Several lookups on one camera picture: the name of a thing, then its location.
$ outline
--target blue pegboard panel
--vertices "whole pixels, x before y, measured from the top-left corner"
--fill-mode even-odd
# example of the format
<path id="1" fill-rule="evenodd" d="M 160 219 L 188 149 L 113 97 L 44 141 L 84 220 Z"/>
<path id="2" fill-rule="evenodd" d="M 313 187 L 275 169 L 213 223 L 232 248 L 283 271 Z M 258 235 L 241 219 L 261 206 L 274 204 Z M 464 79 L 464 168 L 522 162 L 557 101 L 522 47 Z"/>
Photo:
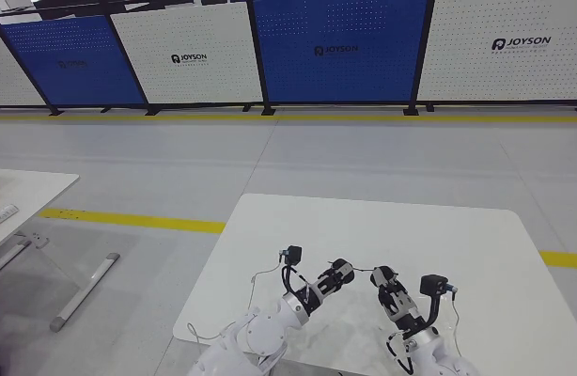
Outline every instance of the blue pegboard panel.
<path id="1" fill-rule="evenodd" d="M 272 102 L 408 101 L 427 0 L 254 0 Z"/>
<path id="2" fill-rule="evenodd" d="M 143 103 L 104 16 L 5 24 L 3 29 L 52 104 Z"/>

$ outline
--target robot forearm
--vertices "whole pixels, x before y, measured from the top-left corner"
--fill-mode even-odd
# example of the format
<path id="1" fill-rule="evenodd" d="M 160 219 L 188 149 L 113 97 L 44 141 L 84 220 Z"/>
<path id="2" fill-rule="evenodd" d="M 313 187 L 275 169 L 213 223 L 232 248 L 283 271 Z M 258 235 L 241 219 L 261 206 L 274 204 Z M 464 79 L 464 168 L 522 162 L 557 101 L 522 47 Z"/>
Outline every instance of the robot forearm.
<path id="1" fill-rule="evenodd" d="M 290 273 L 296 272 L 293 266 L 301 259 L 301 248 L 295 248 L 298 247 L 289 247 L 285 251 L 287 265 L 283 267 L 282 275 L 287 293 L 278 300 L 276 313 L 261 314 L 259 308 L 252 308 L 203 352 L 189 371 L 189 376 L 265 375 L 287 351 L 287 329 L 301 329 L 327 296 L 353 280 L 353 268 L 340 258 L 315 283 L 293 290 L 289 281 Z M 257 364 L 251 363 L 237 341 L 237 335 L 244 328 L 249 349 L 259 357 Z"/>
<path id="2" fill-rule="evenodd" d="M 413 361 L 420 376 L 478 376 L 478 371 L 469 361 L 447 352 L 444 339 L 432 326 L 439 314 L 441 295 L 448 290 L 455 293 L 457 289 L 440 275 L 422 277 L 420 292 L 431 298 L 429 319 L 424 320 L 397 276 L 391 268 L 382 266 L 374 269 L 370 281 L 379 288 L 379 301 L 387 316 L 403 333 L 408 365 L 398 360 L 401 367 L 413 374 Z M 389 337 L 386 345 L 389 352 L 397 357 L 391 347 L 391 339 Z"/>

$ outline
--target pegboard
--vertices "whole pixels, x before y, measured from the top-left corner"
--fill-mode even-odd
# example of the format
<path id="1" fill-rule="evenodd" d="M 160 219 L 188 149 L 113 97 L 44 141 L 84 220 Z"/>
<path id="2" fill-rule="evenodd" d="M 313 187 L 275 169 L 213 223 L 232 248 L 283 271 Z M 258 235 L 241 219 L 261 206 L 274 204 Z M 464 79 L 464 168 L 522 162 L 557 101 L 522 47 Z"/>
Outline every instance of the pegboard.
<path id="1" fill-rule="evenodd" d="M 22 68 L 0 39 L 0 105 L 45 105 Z"/>
<path id="2" fill-rule="evenodd" d="M 112 18 L 150 103 L 262 101 L 245 3 Z"/>
<path id="3" fill-rule="evenodd" d="M 144 102 L 104 16 L 4 24 L 3 29 L 53 105 Z"/>
<path id="4" fill-rule="evenodd" d="M 427 0 L 256 0 L 272 102 L 410 99 Z"/>
<path id="5" fill-rule="evenodd" d="M 577 100 L 577 0 L 436 0 L 418 100 Z"/>

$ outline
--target white table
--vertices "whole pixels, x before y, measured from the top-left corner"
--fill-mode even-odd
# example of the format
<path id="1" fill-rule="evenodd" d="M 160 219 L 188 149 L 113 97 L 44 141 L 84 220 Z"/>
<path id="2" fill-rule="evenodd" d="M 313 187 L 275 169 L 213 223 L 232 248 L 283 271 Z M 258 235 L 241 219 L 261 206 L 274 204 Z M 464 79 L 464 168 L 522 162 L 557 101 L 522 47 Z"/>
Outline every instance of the white table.
<path id="1" fill-rule="evenodd" d="M 19 212 L 0 224 L 0 246 L 18 233 L 20 227 L 30 218 L 67 191 L 79 179 L 78 175 L 73 174 L 0 169 L 0 210 L 9 204 L 19 208 Z M 32 240 L 36 240 L 32 237 L 25 237 L 23 234 L 22 236 L 23 238 L 0 258 L 0 270 L 31 244 Z M 51 323 L 53 331 L 58 332 L 65 325 L 67 319 L 118 258 L 118 254 L 109 254 L 97 272 L 90 276 L 84 286 L 80 286 L 80 290 Z M 55 259 L 49 259 L 55 265 L 61 266 Z"/>
<path id="2" fill-rule="evenodd" d="M 278 250 L 291 244 L 303 247 L 297 269 L 311 280 L 337 258 L 363 269 L 393 267 L 414 297 L 422 275 L 447 276 L 460 288 L 460 349 L 484 376 L 577 375 L 577 323 L 512 211 L 245 195 L 174 336 L 195 340 L 187 322 L 201 336 L 213 336 L 243 315 L 251 276 L 271 269 Z M 264 274 L 257 279 L 254 306 L 275 310 L 283 292 L 279 273 Z M 428 298 L 416 302 L 427 317 Z M 454 317 L 443 302 L 435 326 L 448 343 L 453 338 L 446 328 Z M 369 376 L 404 375 L 384 346 L 396 330 L 369 274 L 358 273 L 301 331 L 291 331 L 285 359 Z"/>

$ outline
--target white pegboard panel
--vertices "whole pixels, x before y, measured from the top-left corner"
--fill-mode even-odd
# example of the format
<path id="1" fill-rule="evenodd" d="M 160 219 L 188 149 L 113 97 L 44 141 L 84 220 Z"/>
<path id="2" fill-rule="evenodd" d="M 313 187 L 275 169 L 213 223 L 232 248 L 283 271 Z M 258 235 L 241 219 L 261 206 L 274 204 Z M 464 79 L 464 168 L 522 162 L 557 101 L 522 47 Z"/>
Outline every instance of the white pegboard panel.
<path id="1" fill-rule="evenodd" d="M 112 18 L 150 103 L 262 101 L 246 3 Z"/>
<path id="2" fill-rule="evenodd" d="M 577 0 L 437 0 L 418 100 L 577 100 Z"/>
<path id="3" fill-rule="evenodd" d="M 0 39 L 0 105 L 44 105 L 42 97 Z"/>

